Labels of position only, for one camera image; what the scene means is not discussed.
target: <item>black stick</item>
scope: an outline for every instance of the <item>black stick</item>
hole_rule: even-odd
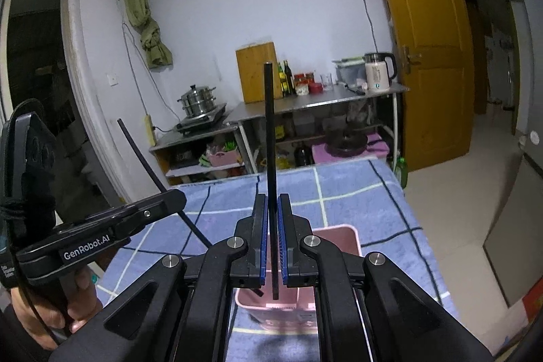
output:
[[[275,175],[275,111],[273,105],[273,64],[264,63],[264,103],[266,119],[266,162],[268,165],[268,217],[271,247],[271,292],[279,299],[277,245],[277,177]]]
[[[145,160],[145,157],[143,157],[141,151],[136,146],[136,143],[134,142],[134,139],[132,139],[132,136],[127,130],[127,127],[124,126],[124,123],[121,119],[117,120],[117,123],[119,123],[121,131],[123,131],[124,137],[126,137],[128,144],[132,148],[132,151],[134,151],[134,154],[136,154],[136,157],[138,158],[139,162],[143,166],[143,169],[149,174],[149,177],[153,180],[156,187],[158,187],[158,190],[163,194],[166,192],[166,186],[162,184],[162,181],[156,176],[155,171],[151,169],[151,166]],[[188,228],[196,235],[196,237],[207,247],[210,248],[212,246],[210,240],[208,240],[202,232],[200,232],[200,229],[196,227],[194,223],[192,223],[191,219],[185,215],[185,212],[181,210],[181,212],[178,212],[178,215],[181,217],[181,220],[188,226]]]

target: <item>green curtain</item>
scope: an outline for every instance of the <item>green curtain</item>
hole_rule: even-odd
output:
[[[172,53],[160,41],[160,28],[151,17],[147,0],[124,0],[130,24],[140,33],[139,41],[147,55],[147,66],[171,65]]]

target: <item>white round knob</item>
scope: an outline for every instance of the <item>white round knob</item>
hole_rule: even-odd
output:
[[[539,134],[535,131],[531,131],[530,140],[534,145],[539,145]]]

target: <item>stove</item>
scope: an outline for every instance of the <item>stove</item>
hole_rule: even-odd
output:
[[[186,135],[190,132],[209,129],[217,124],[217,122],[224,115],[225,110],[226,103],[221,103],[218,104],[214,110],[209,111],[208,113],[193,118],[186,117],[181,120],[180,127],[178,127],[177,130],[183,135]]]

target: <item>white kettle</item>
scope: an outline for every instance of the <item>white kettle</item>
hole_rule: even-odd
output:
[[[386,57],[392,60],[392,76],[388,73]],[[368,89],[373,93],[390,89],[390,81],[398,74],[396,58],[390,52],[369,52],[364,55]]]

